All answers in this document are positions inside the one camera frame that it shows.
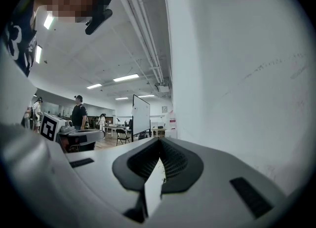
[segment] table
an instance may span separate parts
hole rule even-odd
[[[108,128],[110,128],[112,131],[111,131],[111,137],[113,137],[113,129],[125,129],[125,133],[127,134],[127,126],[115,126],[115,125],[103,125],[103,129],[106,128],[106,131],[105,132],[108,132]]]
[[[158,129],[158,128],[156,128],[156,127],[154,127],[154,128],[151,129],[152,132],[153,132],[153,131],[156,131],[156,136],[158,136],[158,132],[159,132],[159,131],[166,131],[166,130],[167,130],[166,128]]]

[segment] whiteboard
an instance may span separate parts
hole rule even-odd
[[[133,135],[150,129],[150,104],[136,95],[133,97],[132,115]]]

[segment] fluorescent light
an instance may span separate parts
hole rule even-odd
[[[88,89],[92,89],[92,88],[96,88],[96,87],[100,87],[100,86],[102,86],[102,85],[98,83],[98,84],[89,86],[89,87],[87,87],[87,88],[88,88]]]
[[[121,81],[121,80],[129,80],[129,79],[134,79],[134,78],[138,78],[138,74],[135,75],[131,75],[131,76],[124,76],[124,77],[120,77],[120,78],[116,78],[113,79],[113,81]]]
[[[36,47],[36,57],[35,57],[35,61],[37,62],[37,63],[40,63],[40,53],[41,53],[41,47],[38,45],[37,47]]]
[[[155,95],[147,95],[147,96],[139,96],[139,97],[150,97],[150,96],[155,96]]]
[[[54,17],[49,13],[46,17],[46,20],[44,22],[44,26],[49,30],[49,27],[51,25],[51,22],[53,22]]]

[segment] black chair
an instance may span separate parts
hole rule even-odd
[[[125,140],[125,144],[126,144],[126,141],[128,141],[129,142],[129,137],[127,136],[127,134],[126,134],[126,132],[123,130],[123,129],[117,129],[116,130],[116,132],[117,132],[117,134],[118,134],[118,138],[117,138],[117,146],[118,146],[118,141],[120,140],[120,142],[122,143],[122,145],[123,145],[123,142],[122,142],[122,140]],[[124,134],[125,135],[125,137],[124,138],[122,138],[122,137],[120,137],[119,136],[119,133],[121,133],[121,134]]]

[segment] wooden floor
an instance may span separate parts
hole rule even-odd
[[[131,134],[130,133],[127,133],[127,136],[129,137],[129,141],[132,142],[132,139],[131,139]],[[94,149],[95,150],[100,150],[100,149],[106,149],[106,148],[111,148],[111,147],[116,147],[117,146],[117,133],[113,131],[113,137],[111,137],[111,130],[109,130],[106,135],[105,135],[105,138],[100,140],[100,141],[97,141],[95,143],[95,146],[94,146]]]

